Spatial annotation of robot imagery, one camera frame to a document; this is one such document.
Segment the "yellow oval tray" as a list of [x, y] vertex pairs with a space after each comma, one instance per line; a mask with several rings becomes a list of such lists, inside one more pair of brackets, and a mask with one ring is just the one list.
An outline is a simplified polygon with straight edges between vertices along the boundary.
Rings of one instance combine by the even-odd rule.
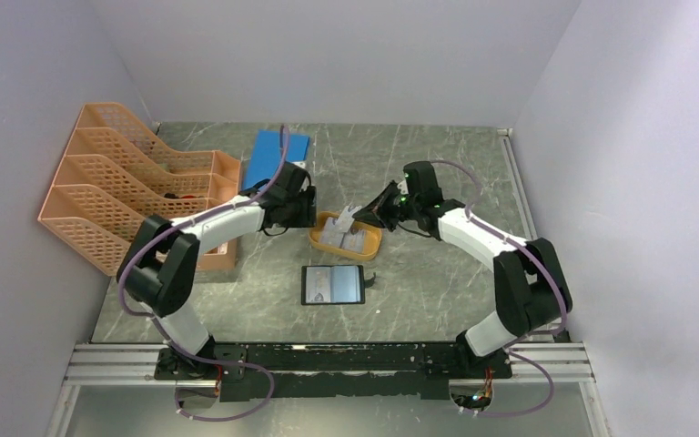
[[338, 213], [323, 211], [317, 215], [317, 225], [309, 230], [308, 240], [310, 245], [317, 250], [321, 250], [336, 256], [356, 261], [370, 261], [374, 259], [380, 251], [382, 241], [381, 229], [355, 221], [349, 231], [342, 236], [338, 246], [330, 245], [329, 241], [336, 242], [332, 237], [323, 238], [323, 231], [329, 224], [329, 231], [332, 231]]

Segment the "black leather card holder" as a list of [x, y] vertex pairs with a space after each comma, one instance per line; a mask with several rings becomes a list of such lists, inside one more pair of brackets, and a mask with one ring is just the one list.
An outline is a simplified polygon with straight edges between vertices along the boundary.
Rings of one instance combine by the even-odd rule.
[[[308, 267], [331, 268], [331, 302], [308, 304], [305, 301], [305, 276]], [[377, 275], [365, 275], [362, 265], [313, 265], [301, 268], [301, 304], [304, 306], [364, 304], [366, 289], [371, 288]]]

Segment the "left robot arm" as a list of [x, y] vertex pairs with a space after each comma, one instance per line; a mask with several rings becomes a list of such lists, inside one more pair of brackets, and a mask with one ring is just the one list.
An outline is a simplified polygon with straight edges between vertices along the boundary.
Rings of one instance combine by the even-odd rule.
[[200, 259], [247, 234], [313, 227], [316, 194], [309, 172], [285, 161], [271, 178], [219, 206], [182, 218], [145, 218], [116, 274], [118, 297], [141, 305], [137, 316], [150, 319], [180, 354], [183, 371], [208, 376], [218, 362], [216, 343], [188, 301]]

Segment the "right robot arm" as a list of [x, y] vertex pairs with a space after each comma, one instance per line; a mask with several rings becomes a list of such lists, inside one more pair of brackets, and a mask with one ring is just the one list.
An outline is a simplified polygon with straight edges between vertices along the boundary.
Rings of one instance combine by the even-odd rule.
[[490, 363], [490, 354], [552, 322], [558, 334], [572, 310], [572, 297], [553, 244], [544, 238], [522, 239], [478, 218], [471, 206], [445, 198], [432, 161], [415, 161], [403, 169], [367, 206], [354, 213], [360, 223], [393, 231], [406, 221], [420, 233], [473, 256], [493, 274], [494, 310], [458, 337], [464, 346], [454, 354], [457, 370], [475, 377]]

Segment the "white VIP card stack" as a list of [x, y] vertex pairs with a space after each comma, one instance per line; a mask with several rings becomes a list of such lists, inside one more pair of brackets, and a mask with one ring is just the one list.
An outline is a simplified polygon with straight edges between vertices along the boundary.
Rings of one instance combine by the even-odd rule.
[[329, 229], [321, 232], [319, 242], [331, 248], [361, 253], [364, 250], [366, 236], [367, 232], [364, 229], [350, 229], [347, 233], [338, 233]]

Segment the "blue folder sheet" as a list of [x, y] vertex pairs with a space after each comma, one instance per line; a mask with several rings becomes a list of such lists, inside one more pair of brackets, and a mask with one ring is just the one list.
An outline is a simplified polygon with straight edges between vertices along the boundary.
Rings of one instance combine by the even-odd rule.
[[[305, 164], [310, 144], [311, 138], [309, 136], [291, 133], [286, 160], [294, 164]], [[279, 132], [260, 130], [240, 187], [248, 189], [261, 180], [271, 178], [276, 172], [279, 161]]]

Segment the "peach plastic file organizer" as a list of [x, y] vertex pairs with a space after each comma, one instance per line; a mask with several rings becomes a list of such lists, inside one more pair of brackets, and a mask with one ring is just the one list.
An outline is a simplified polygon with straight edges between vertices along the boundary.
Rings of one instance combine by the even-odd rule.
[[238, 194], [240, 170], [222, 151], [176, 151], [117, 102], [85, 103], [37, 219], [113, 277], [145, 218], [221, 205]]

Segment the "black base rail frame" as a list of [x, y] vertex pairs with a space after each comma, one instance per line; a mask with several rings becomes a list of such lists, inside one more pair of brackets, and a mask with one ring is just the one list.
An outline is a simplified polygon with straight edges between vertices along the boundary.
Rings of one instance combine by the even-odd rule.
[[188, 386], [218, 381], [222, 401], [418, 395], [447, 400], [456, 380], [507, 380], [510, 358], [476, 358], [457, 341], [282, 343], [211, 342], [197, 359], [174, 348], [157, 355], [154, 377]]

